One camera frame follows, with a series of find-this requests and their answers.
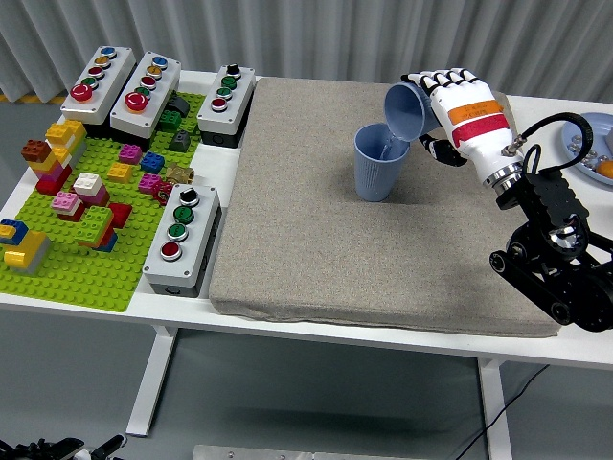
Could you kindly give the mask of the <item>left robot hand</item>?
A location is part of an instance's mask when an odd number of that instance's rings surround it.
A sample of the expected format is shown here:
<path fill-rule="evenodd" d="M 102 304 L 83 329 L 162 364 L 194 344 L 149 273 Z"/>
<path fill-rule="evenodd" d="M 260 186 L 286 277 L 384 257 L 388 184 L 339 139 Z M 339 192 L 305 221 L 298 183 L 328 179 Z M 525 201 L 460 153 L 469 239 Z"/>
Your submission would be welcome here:
<path fill-rule="evenodd" d="M 11 446 L 1 442 L 2 459 L 116 459 L 115 452 L 125 446 L 127 438 L 117 434 L 96 448 L 87 448 L 79 438 L 67 437 L 57 442 L 40 438 L 37 442 Z"/>

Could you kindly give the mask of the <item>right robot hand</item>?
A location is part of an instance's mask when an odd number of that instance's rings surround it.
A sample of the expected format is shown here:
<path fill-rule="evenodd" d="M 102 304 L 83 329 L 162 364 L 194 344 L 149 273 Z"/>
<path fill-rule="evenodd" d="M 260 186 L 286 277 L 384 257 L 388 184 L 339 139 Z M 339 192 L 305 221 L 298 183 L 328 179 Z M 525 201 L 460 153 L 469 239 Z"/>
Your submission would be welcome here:
<path fill-rule="evenodd" d="M 513 141 L 502 106 L 486 82 L 465 68 L 404 74 L 401 79 L 419 87 L 451 146 L 475 166 L 485 183 L 499 171 L 521 161 L 503 149 Z"/>

